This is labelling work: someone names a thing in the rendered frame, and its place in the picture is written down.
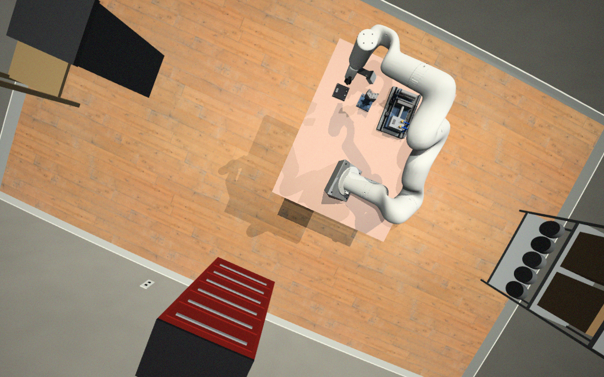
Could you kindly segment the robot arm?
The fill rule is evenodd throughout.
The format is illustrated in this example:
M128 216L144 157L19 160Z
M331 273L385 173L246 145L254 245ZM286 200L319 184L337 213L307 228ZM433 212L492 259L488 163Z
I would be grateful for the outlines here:
M456 84L446 72L401 53L399 36L383 25L363 29L349 57L350 66L359 69L357 73L369 84L374 84L377 76L363 67L378 46L388 49L381 63L384 75L422 95L406 135L413 150L402 173L402 189L395 198L388 196L386 186L359 175L356 167L344 171L338 190L342 195L352 193L375 204L389 223L403 224L421 207L429 170L450 134L450 122L445 117L455 99Z

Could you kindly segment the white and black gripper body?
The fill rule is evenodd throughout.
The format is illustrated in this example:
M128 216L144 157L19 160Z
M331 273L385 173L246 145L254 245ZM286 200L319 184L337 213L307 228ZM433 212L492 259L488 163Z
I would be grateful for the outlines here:
M351 67L351 66L350 66L350 64L349 64L348 70L346 71L346 74L345 74L345 78L347 79L347 78L349 78L349 77L352 77L352 78L351 78L351 80L353 80L353 79L355 78L355 75L357 74L357 72L358 72L358 71L359 71L359 70L354 69L354 68L353 68L353 67Z

